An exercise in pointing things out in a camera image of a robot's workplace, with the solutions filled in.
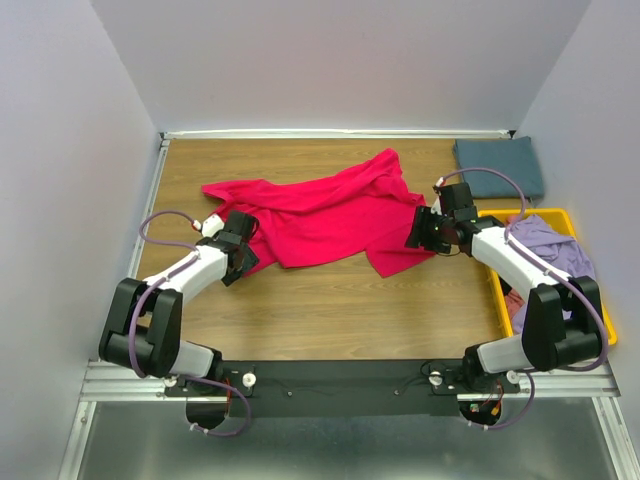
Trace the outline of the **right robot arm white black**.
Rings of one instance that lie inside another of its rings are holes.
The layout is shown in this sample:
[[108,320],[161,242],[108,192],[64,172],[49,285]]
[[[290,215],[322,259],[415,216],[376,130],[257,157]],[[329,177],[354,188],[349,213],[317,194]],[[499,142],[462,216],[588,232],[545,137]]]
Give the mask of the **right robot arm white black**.
[[516,239],[515,227],[515,220],[481,216],[473,207],[443,214],[419,206],[406,240],[409,248],[439,254],[458,247],[496,272],[525,302],[520,333],[466,349],[460,379],[474,392],[509,371],[584,372],[599,367],[608,355],[597,283],[543,260]]

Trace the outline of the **red t shirt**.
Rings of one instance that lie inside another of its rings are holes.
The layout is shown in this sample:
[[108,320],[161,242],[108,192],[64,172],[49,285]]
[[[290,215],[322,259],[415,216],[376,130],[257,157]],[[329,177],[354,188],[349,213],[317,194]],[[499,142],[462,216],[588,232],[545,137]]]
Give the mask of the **red t shirt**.
[[410,192],[392,149],[311,181],[236,180],[206,184],[201,191],[219,200],[215,212],[221,218],[241,211],[258,220],[250,241],[258,270],[273,264],[314,267],[365,253],[375,271],[387,278],[434,255],[405,245],[415,210],[425,199]]

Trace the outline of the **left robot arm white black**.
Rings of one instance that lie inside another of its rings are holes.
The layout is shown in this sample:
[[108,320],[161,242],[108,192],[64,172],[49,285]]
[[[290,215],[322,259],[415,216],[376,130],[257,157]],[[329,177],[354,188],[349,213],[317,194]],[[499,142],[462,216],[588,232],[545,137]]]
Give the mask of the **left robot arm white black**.
[[209,395],[221,385],[222,353],[181,339],[183,309],[211,284],[230,286],[257,267],[250,240],[259,221],[235,210],[226,219],[214,214],[203,222],[179,215],[200,240],[184,243],[189,253],[162,272],[117,284],[98,351],[102,360],[141,378],[187,377],[197,393]]

